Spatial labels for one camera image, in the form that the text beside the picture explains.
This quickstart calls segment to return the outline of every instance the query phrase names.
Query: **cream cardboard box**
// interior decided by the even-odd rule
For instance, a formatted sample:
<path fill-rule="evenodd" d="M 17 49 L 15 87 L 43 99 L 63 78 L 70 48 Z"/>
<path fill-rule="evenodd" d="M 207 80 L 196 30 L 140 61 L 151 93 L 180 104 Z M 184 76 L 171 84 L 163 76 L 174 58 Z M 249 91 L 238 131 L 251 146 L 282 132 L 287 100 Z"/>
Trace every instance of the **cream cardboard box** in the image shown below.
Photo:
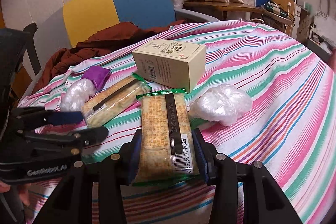
<path fill-rule="evenodd" d="M 132 52 L 137 73 L 145 79 L 185 88 L 190 93 L 205 71 L 205 46 L 154 39 Z"/>

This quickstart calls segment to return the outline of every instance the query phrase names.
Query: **human hand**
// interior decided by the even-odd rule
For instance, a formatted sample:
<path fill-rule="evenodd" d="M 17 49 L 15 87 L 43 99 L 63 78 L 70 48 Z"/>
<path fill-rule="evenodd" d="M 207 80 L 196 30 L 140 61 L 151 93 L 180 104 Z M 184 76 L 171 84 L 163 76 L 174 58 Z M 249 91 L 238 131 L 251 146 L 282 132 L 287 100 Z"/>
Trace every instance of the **human hand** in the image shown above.
<path fill-rule="evenodd" d="M 31 183 L 17 186 L 17 191 L 18 191 L 20 200 L 26 206 L 29 206 L 28 189 L 29 189 L 30 185 L 31 185 Z M 10 188 L 11 187 L 9 185 L 0 181 L 0 193 L 8 192 L 10 190 Z"/>

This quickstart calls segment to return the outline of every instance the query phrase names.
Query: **tablecloth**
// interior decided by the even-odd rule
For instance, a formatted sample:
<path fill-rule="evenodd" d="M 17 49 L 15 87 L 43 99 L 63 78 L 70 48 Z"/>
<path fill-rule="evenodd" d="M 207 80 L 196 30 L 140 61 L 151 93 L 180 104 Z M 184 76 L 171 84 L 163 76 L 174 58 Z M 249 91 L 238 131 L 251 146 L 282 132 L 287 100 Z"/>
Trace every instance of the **tablecloth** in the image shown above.
<path fill-rule="evenodd" d="M 282 187 L 303 223 L 319 223 L 335 199 L 336 81 L 332 70 L 304 45 L 267 25 L 240 21 L 183 24 L 152 38 L 206 45 L 206 70 L 190 95 L 189 106 L 208 88 L 222 83 L 245 90 L 253 108 L 235 125 L 193 119 L 207 142 L 235 161 L 262 161 Z M 136 70 L 131 51 L 146 41 L 104 57 L 70 67 L 47 87 L 27 97 L 20 106 L 59 110 L 66 89 L 92 65 L 111 69 L 105 88 Z M 149 82 L 153 90 L 164 86 Z M 135 103 L 105 126 L 102 144 L 83 151 L 83 161 L 101 161 L 118 152 L 141 127 L 141 105 Z M 44 126 L 37 133 L 62 134 L 85 128 Z M 59 180 L 35 183 L 26 208 L 32 222 Z M 199 179 L 175 185 L 122 187 L 128 223 L 208 223 L 214 186 Z M 243 217 L 243 187 L 239 187 L 239 222 Z M 93 187 L 93 223 L 98 223 L 97 185 Z"/>

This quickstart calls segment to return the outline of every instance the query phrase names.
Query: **wooden table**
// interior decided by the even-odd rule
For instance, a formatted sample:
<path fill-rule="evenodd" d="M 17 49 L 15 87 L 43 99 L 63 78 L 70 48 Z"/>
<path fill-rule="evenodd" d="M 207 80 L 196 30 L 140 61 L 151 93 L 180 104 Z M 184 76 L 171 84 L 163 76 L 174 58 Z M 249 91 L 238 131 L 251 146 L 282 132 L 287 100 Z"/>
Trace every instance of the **wooden table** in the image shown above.
<path fill-rule="evenodd" d="M 212 1 L 186 1 L 184 3 L 184 8 L 188 10 L 195 9 L 196 12 L 197 8 L 201 8 L 203 13 L 205 9 L 216 10 L 219 12 L 251 12 L 251 13 L 258 13 L 268 16 L 278 22 L 286 24 L 288 26 L 292 26 L 293 22 L 288 19 L 271 13 L 263 8 L 258 8 L 253 5 L 249 4 L 241 4 L 241 3 L 234 3 L 234 2 L 212 2 Z"/>

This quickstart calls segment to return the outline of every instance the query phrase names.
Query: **white barcode label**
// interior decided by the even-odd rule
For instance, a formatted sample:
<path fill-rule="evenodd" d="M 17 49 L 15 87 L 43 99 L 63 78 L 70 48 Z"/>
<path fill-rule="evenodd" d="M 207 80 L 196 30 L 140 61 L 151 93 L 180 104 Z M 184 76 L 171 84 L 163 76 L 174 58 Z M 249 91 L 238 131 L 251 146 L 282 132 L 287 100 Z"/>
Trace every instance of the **white barcode label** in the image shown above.
<path fill-rule="evenodd" d="M 152 66 L 147 65 L 149 77 L 156 79 L 155 69 Z"/>
<path fill-rule="evenodd" d="M 179 174 L 192 174 L 194 172 L 193 161 L 187 134 L 181 134 L 183 154 L 171 155 L 174 172 Z"/>
<path fill-rule="evenodd" d="M 95 110 L 95 111 L 93 110 L 93 108 L 90 109 L 88 112 L 86 112 L 86 113 L 84 114 L 85 119 L 86 119 L 86 120 L 90 119 L 93 115 L 95 115 L 95 114 L 98 113 L 99 111 L 103 110 L 105 107 L 106 107 L 106 104 L 103 104 L 100 108 L 98 108 L 98 109 Z"/>

